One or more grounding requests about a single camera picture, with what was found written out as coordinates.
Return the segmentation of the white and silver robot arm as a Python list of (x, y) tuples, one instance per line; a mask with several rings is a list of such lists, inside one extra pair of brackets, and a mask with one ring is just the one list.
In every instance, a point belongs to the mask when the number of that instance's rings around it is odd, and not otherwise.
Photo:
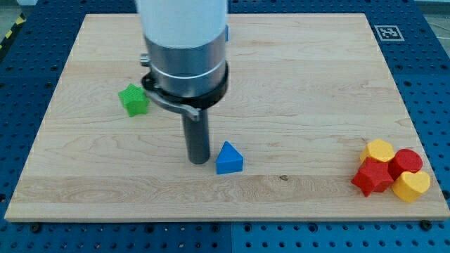
[(210, 158), (208, 109), (226, 94), (227, 0), (138, 0), (147, 97), (181, 115), (189, 160)]

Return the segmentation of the blue block behind arm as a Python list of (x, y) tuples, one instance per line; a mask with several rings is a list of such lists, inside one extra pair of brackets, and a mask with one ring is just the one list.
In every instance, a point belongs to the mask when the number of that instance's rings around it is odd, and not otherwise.
[(225, 26), (225, 42), (229, 41), (229, 26), (226, 24)]

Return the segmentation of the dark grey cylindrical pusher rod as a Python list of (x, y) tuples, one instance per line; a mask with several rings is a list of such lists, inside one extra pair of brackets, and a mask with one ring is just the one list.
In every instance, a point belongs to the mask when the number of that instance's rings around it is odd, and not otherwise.
[(210, 137), (207, 110), (201, 110), (198, 121), (182, 117), (186, 149), (189, 160), (194, 164), (204, 164), (210, 158)]

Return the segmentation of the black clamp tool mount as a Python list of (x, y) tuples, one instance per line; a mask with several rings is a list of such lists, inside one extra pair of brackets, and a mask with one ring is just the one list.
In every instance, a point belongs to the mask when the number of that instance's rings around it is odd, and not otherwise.
[(140, 64), (150, 69), (141, 79), (147, 97), (194, 122), (227, 92), (229, 66), (222, 54), (142, 53)]

